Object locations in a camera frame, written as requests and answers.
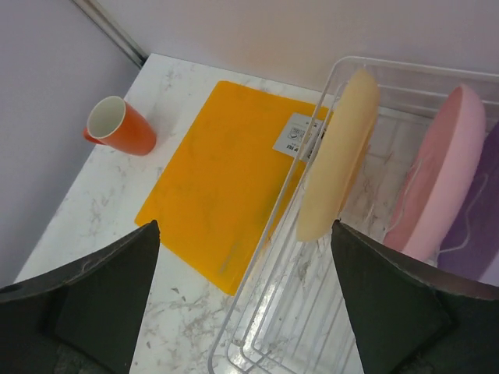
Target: dish rack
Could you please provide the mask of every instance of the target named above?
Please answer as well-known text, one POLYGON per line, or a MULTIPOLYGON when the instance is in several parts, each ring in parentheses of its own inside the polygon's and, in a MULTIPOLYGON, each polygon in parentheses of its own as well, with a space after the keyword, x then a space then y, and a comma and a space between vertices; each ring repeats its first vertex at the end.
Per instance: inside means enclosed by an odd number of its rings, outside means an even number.
MULTIPOLYGON (((349 77, 360 68, 378 82, 380 110, 370 148, 340 218, 382 241, 399 190, 438 108, 456 86, 467 84, 482 98, 490 130, 499 118, 499 76, 375 58, 343 58, 331 70, 309 130, 318 109, 331 99, 321 129, 324 131, 349 77)), ((320 136, 311 160, 319 145, 320 136)), ((296 218, 312 162, 306 166, 271 240, 265 240, 304 148, 302 144, 292 163, 211 348, 208 370, 212 374, 363 373, 336 276, 331 236, 307 243, 297 242, 295 237, 296 218)))

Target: mug rim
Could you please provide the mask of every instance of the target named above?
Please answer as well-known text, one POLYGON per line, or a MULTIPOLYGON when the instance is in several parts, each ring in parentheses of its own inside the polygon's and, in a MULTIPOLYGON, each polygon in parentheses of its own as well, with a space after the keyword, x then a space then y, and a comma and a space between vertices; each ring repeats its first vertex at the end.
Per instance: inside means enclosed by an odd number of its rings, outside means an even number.
POLYGON ((87 119, 87 131, 88 131, 88 134, 92 138, 94 138, 94 139, 101 140, 101 139, 108 138, 109 136, 111 136, 112 134, 114 134, 116 131, 118 131, 118 129, 120 128, 120 126, 123 123, 123 119, 125 119, 125 115, 126 115, 126 102, 125 102, 125 100, 123 100, 123 98, 121 98, 120 96, 116 96, 116 95, 105 97, 104 99, 102 99, 101 101, 99 101, 98 103, 95 104, 95 106, 92 108, 90 114, 88 115, 88 119, 87 119), (94 134, 92 134, 92 132, 90 131, 90 120, 92 119, 92 116, 95 115, 96 110, 98 110, 99 107, 102 104, 104 104, 107 101, 111 101, 111 100, 114 101, 116 99, 118 99, 121 102, 121 104, 122 104, 122 117, 118 121, 118 124, 109 133, 107 133, 107 134, 105 134, 103 136, 94 136, 94 134))

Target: qr code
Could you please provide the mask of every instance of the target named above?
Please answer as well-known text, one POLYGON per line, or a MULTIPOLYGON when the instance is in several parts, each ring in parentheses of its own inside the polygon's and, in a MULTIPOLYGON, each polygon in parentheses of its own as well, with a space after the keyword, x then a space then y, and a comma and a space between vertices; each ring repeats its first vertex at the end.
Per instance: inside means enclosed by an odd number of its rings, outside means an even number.
POLYGON ((296 142, 301 142, 304 135, 305 135, 305 130, 301 130, 301 129, 298 129, 296 127, 293 127, 288 134, 288 138, 293 139, 296 142))

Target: white wall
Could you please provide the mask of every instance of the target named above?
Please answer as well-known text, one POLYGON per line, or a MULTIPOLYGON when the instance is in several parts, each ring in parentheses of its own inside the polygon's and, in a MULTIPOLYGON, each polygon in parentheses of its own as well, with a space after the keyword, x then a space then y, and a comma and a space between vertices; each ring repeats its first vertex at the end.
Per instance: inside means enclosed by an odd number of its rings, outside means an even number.
POLYGON ((321 89, 363 54, 499 72, 498 0, 99 0, 147 52, 321 89))
POLYGON ((90 109, 125 94, 138 68, 70 0, 0 1, 0 56, 1 287, 91 151, 90 109))

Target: mug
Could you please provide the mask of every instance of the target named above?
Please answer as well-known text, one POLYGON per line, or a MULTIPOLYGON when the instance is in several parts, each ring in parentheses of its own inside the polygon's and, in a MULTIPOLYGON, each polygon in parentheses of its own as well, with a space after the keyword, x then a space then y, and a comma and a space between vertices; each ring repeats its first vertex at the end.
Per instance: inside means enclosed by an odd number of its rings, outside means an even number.
POLYGON ((156 134, 146 119, 118 96, 106 97, 92 109, 83 137, 137 156, 156 145, 156 134))

